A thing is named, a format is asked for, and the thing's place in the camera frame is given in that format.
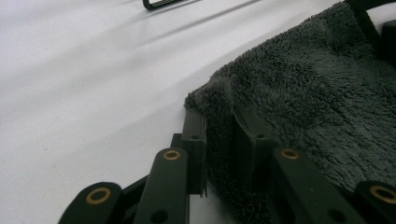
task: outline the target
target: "black plastic part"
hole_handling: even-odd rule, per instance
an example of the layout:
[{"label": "black plastic part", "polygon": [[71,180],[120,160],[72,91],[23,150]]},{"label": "black plastic part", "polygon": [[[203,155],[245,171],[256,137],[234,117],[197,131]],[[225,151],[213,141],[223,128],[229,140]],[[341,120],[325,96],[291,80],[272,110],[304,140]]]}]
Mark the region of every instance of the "black plastic part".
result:
[{"label": "black plastic part", "polygon": [[396,20],[387,21],[382,27],[381,55],[396,67]]},{"label": "black plastic part", "polygon": [[298,150],[274,150],[271,172],[295,224],[366,223],[317,167]]},{"label": "black plastic part", "polygon": [[276,183],[273,176],[270,176],[266,181],[268,181],[268,187],[265,192],[265,201],[267,209],[270,212],[271,223],[294,223],[294,220],[296,219],[295,215],[280,186]]},{"label": "black plastic part", "polygon": [[236,106],[234,112],[234,171],[246,191],[262,191],[266,184],[263,176],[269,174],[265,166],[266,160],[277,147],[277,143],[272,140],[270,130],[265,128],[250,108]]},{"label": "black plastic part", "polygon": [[206,192],[206,120],[195,109],[186,113],[181,147],[189,154],[189,194],[202,196]]},{"label": "black plastic part", "polygon": [[396,188],[379,181],[360,182],[355,190],[356,205],[369,223],[396,223]]},{"label": "black plastic part", "polygon": [[134,224],[189,221],[188,155],[180,148],[160,151],[151,167]]},{"label": "black plastic part", "polygon": [[186,0],[162,0],[162,1],[155,2],[155,3],[151,4],[149,2],[149,0],[143,0],[143,6],[147,10],[151,11],[151,10],[156,10],[156,9],[159,9],[162,7],[167,7],[167,6],[170,6],[170,5],[179,3],[179,2],[184,2],[184,1],[186,1]]},{"label": "black plastic part", "polygon": [[106,182],[93,184],[82,190],[70,203],[59,224],[120,223],[121,196],[121,187],[117,184]]},{"label": "black plastic part", "polygon": [[171,147],[181,148],[181,133],[174,133],[172,137]]},{"label": "black plastic part", "polygon": [[363,4],[364,9],[369,10],[374,7],[380,7],[382,5],[393,3],[395,0],[360,0]]},{"label": "black plastic part", "polygon": [[121,223],[130,224],[134,220],[143,190],[145,189],[149,176],[139,179],[132,185],[122,190],[122,198],[120,200],[120,209],[124,211]]}]

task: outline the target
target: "gray towel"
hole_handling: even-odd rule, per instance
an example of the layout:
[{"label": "gray towel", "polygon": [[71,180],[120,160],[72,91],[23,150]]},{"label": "gray towel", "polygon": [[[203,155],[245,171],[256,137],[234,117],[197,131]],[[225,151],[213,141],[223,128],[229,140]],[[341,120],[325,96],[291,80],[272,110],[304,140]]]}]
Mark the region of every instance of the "gray towel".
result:
[{"label": "gray towel", "polygon": [[240,223],[271,223],[264,198],[231,173],[233,106],[256,110],[281,145],[335,185],[396,185],[396,70],[354,1],[335,4],[224,65],[186,99],[207,119],[207,172]]}]

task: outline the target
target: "black bracket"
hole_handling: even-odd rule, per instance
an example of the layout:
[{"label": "black bracket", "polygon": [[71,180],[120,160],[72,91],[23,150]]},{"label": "black bracket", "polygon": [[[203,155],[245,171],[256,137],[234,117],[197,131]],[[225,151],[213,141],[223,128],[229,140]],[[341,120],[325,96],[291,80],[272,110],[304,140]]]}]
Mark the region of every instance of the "black bracket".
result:
[{"label": "black bracket", "polygon": [[305,154],[279,146],[249,108],[235,109],[233,167],[244,190],[266,195],[274,224],[396,223],[396,188],[333,186]]},{"label": "black bracket", "polygon": [[[264,194],[274,224],[396,223],[396,188],[360,182],[354,192],[336,187],[305,154],[281,147],[260,118],[234,110],[232,158],[247,192]],[[206,188],[206,120],[187,111],[183,133],[158,152],[150,174],[126,189],[101,182],[82,190],[60,224],[189,223],[189,194]]]}]

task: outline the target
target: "microfiber towel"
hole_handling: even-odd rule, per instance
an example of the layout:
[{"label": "microfiber towel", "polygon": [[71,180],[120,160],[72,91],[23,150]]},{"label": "microfiber towel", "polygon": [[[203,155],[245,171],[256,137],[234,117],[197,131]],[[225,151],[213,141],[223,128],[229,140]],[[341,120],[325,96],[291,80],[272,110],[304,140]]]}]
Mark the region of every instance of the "microfiber towel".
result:
[{"label": "microfiber towel", "polygon": [[396,185],[396,70],[355,1],[333,5],[248,50],[191,92],[207,119],[207,174],[239,223],[271,223],[264,196],[232,173],[233,107],[256,111],[284,147],[303,151],[336,186]]}]

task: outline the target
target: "white table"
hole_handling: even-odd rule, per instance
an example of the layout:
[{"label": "white table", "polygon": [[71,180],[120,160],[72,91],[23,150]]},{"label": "white table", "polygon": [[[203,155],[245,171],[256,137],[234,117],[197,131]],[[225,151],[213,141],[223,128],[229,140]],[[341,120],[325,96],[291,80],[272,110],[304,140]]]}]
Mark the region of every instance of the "white table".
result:
[{"label": "white table", "polygon": [[[0,223],[56,223],[85,187],[147,175],[190,91],[335,2],[1,1]],[[396,7],[370,14],[381,24]],[[191,196],[191,223],[233,223],[208,194]]]}]

